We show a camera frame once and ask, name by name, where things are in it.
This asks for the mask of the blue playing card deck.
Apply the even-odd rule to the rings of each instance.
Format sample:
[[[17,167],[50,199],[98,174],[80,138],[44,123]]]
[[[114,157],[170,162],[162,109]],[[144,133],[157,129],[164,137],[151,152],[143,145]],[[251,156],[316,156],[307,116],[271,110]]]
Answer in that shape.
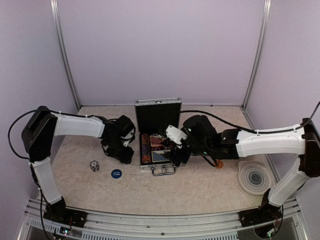
[[[155,151],[151,152],[151,160],[153,163],[160,163],[160,162],[168,162],[169,160],[160,153]]]

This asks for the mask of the aluminium poker chip case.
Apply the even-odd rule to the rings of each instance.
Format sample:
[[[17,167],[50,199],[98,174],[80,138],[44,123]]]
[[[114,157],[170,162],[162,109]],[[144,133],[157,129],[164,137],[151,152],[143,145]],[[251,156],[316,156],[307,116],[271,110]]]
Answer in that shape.
[[[179,126],[181,97],[139,99],[134,107],[140,169],[151,171],[155,177],[175,174],[175,164],[165,156],[172,148],[166,129]]]

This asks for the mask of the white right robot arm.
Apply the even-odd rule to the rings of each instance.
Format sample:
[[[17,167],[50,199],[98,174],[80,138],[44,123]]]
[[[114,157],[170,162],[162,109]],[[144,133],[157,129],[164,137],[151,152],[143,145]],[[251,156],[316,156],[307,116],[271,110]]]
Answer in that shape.
[[[296,154],[297,160],[282,179],[268,189],[256,210],[256,218],[266,222],[288,197],[311,178],[320,175],[320,135],[313,122],[268,130],[240,126],[218,133],[207,116],[188,118],[181,129],[169,125],[166,136],[174,143],[169,159],[176,166],[190,156],[209,156],[213,161],[238,160],[255,155]]]

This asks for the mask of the red playing card deck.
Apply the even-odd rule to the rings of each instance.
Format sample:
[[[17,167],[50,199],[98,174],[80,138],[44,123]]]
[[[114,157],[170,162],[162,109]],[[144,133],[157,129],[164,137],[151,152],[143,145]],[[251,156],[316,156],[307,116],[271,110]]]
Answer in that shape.
[[[150,147],[152,151],[162,151],[166,150],[168,146],[166,145],[166,138],[161,135],[151,135],[150,136]]]

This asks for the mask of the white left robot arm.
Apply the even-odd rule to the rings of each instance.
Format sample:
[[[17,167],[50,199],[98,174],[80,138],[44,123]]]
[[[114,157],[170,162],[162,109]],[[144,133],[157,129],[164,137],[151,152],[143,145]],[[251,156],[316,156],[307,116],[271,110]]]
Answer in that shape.
[[[63,223],[70,218],[52,171],[53,141],[57,137],[78,136],[99,139],[102,151],[121,164],[132,162],[134,150],[130,143],[135,140],[136,127],[126,115],[108,119],[100,115],[77,115],[53,111],[40,106],[22,130],[21,138],[31,169],[44,199],[51,208],[50,214]]]

